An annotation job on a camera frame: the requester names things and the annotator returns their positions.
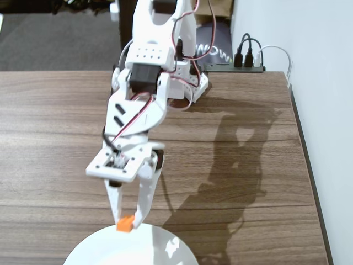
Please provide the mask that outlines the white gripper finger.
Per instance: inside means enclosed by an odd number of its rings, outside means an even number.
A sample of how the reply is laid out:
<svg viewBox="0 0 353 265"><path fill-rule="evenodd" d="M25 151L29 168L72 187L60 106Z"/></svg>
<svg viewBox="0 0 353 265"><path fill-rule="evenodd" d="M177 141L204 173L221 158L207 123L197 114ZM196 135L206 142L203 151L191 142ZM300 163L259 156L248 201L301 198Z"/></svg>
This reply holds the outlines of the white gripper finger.
<svg viewBox="0 0 353 265"><path fill-rule="evenodd" d="M155 189L161 171L161 169L156 170L156 165L151 166L148 162L145 162L138 172L140 183L134 228L138 228L143 223L151 210Z"/></svg>
<svg viewBox="0 0 353 265"><path fill-rule="evenodd" d="M104 181L110 208L115 221L120 220L122 210L122 184L106 179Z"/></svg>

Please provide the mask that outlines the white gripper body with motor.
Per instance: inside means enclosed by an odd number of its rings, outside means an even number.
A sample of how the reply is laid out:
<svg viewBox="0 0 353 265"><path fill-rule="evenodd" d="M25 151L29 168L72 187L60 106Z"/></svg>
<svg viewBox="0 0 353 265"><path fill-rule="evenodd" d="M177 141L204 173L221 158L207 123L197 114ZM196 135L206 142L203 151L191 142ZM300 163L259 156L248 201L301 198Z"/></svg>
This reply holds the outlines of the white gripper body with motor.
<svg viewBox="0 0 353 265"><path fill-rule="evenodd" d="M118 174L138 174L145 162L156 165L156 170L163 167L165 145L150 142L144 134L117 140L104 135L104 144L107 157L104 167L119 171Z"/></svg>

